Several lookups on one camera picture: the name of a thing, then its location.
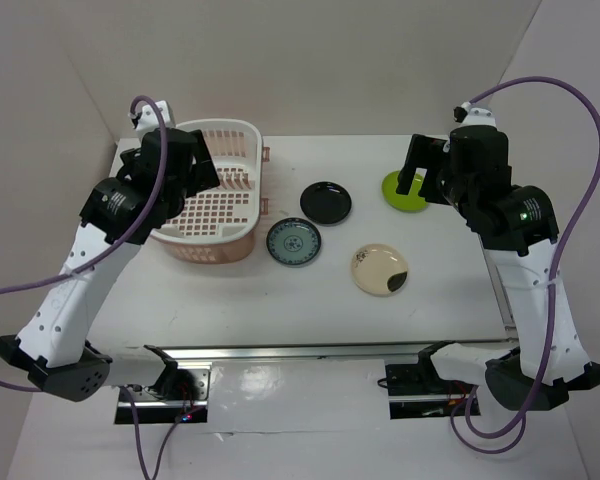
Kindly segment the green plate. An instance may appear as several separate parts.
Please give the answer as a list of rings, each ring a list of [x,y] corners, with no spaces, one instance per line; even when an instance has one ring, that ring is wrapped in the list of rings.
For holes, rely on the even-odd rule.
[[[428,207],[426,200],[419,196],[424,177],[418,173],[415,174],[411,190],[407,195],[400,195],[396,192],[398,186],[398,171],[393,171],[385,176],[381,184],[381,190],[384,200],[396,210],[401,212],[416,213]]]

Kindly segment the cream plate black mark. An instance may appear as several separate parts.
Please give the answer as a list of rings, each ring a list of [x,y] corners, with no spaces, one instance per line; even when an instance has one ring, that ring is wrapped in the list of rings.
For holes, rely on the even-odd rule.
[[[359,289],[378,297],[398,292],[409,278],[405,258],[394,247],[379,243],[358,248],[352,256],[350,271]]]

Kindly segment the blue floral plate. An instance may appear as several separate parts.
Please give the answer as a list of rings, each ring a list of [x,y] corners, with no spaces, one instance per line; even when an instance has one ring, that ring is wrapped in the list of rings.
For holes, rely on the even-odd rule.
[[[269,255],[279,264],[301,267],[318,256],[322,238],[311,222],[298,217],[287,217],[269,229],[265,245]]]

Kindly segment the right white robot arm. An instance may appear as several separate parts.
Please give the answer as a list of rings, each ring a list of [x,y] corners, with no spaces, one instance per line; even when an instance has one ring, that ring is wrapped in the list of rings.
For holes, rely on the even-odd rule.
[[[560,238],[551,201],[538,187],[513,184],[508,149],[507,136],[487,125],[461,126],[447,140],[411,138],[397,193],[408,194],[417,169],[425,169],[420,197],[454,207],[478,235],[502,283],[519,342],[510,352],[492,353],[446,343],[418,365],[416,379],[428,392],[454,379],[484,386],[515,411],[542,368],[530,408],[548,411],[572,391],[599,386],[600,364],[584,351],[564,286],[551,268]]]

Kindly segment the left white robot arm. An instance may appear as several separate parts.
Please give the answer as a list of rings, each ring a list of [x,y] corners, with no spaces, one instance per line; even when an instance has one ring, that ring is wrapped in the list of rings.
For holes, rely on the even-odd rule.
[[[0,357],[26,372],[32,391],[80,402],[103,386],[140,386],[164,399],[188,377],[158,347],[105,353],[87,336],[150,234],[178,216],[187,199],[217,187],[218,174],[199,130],[154,130],[120,158],[117,174],[93,188],[80,212],[60,281],[19,333],[0,337]]]

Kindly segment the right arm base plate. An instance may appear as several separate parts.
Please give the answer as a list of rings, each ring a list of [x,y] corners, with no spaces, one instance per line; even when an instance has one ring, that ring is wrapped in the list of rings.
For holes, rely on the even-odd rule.
[[[472,389],[463,382],[427,377],[415,364],[387,364],[376,384],[388,394],[392,420],[449,417]]]

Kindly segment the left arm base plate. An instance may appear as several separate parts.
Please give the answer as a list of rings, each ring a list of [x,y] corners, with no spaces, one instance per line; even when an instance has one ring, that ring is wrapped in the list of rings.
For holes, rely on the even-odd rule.
[[[166,425],[176,418],[183,424],[206,423],[210,380],[210,362],[184,362],[166,392],[140,385],[127,386],[136,406],[138,423]]]

